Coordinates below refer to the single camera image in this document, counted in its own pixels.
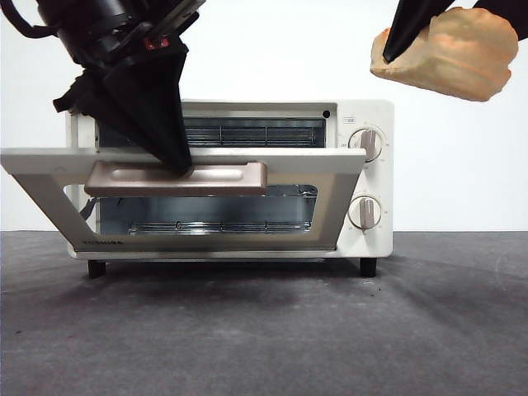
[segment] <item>white backdrop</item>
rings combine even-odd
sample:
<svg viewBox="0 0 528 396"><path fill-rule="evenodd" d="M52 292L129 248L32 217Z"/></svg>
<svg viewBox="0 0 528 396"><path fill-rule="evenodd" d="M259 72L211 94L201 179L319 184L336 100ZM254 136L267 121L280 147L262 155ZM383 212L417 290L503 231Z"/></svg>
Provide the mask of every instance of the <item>white backdrop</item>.
<svg viewBox="0 0 528 396"><path fill-rule="evenodd" d="M397 230L528 230L528 40L487 103L375 78L370 46L397 0L208 0L185 34L186 98L384 98L396 106ZM18 0L38 20L35 0ZM470 7L471 2L455 5ZM51 101L79 74L58 40L2 21L2 146L64 146ZM53 229L2 171L2 229Z"/></svg>

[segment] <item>white toaster oven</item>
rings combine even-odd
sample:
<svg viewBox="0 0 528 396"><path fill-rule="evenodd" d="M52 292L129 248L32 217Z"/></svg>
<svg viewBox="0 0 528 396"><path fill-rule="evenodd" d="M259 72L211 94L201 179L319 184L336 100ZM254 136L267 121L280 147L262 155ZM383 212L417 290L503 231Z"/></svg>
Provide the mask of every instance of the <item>white toaster oven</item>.
<svg viewBox="0 0 528 396"><path fill-rule="evenodd" d="M386 101L185 101L185 175L94 119L67 148L11 148L2 165L88 260L360 258L393 246L394 109Z"/></svg>

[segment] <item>control knob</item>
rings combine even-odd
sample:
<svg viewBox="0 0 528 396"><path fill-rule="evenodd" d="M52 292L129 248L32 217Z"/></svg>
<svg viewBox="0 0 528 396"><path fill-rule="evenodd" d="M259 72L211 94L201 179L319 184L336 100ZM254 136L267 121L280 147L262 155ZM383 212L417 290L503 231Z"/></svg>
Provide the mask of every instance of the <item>control knob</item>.
<svg viewBox="0 0 528 396"><path fill-rule="evenodd" d="M348 218L359 229L373 229L381 221L381 205L369 196L359 196L352 200Z"/></svg>
<svg viewBox="0 0 528 396"><path fill-rule="evenodd" d="M357 130L348 140L350 149L365 149L366 161L369 163L381 154L382 139L376 128L368 127Z"/></svg>

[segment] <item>open oven door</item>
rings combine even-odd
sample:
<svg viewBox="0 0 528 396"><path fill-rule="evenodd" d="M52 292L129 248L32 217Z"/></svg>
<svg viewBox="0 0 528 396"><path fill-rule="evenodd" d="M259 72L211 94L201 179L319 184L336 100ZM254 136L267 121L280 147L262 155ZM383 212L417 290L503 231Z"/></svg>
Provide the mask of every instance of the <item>open oven door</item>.
<svg viewBox="0 0 528 396"><path fill-rule="evenodd" d="M350 148L191 153L186 175L133 149L6 149L2 165L77 257L107 259L333 250L365 165Z"/></svg>

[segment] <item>toaster oven foot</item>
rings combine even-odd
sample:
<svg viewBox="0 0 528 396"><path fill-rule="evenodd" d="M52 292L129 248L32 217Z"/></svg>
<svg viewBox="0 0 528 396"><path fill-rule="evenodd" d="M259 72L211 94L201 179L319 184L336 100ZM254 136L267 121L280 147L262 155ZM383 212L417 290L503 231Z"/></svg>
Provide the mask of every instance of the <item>toaster oven foot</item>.
<svg viewBox="0 0 528 396"><path fill-rule="evenodd" d="M378 259L364 257L360 259L360 273L364 278L374 278L376 276L376 263Z"/></svg>
<svg viewBox="0 0 528 396"><path fill-rule="evenodd" d="M106 263L88 260L88 278L96 279L106 274Z"/></svg>

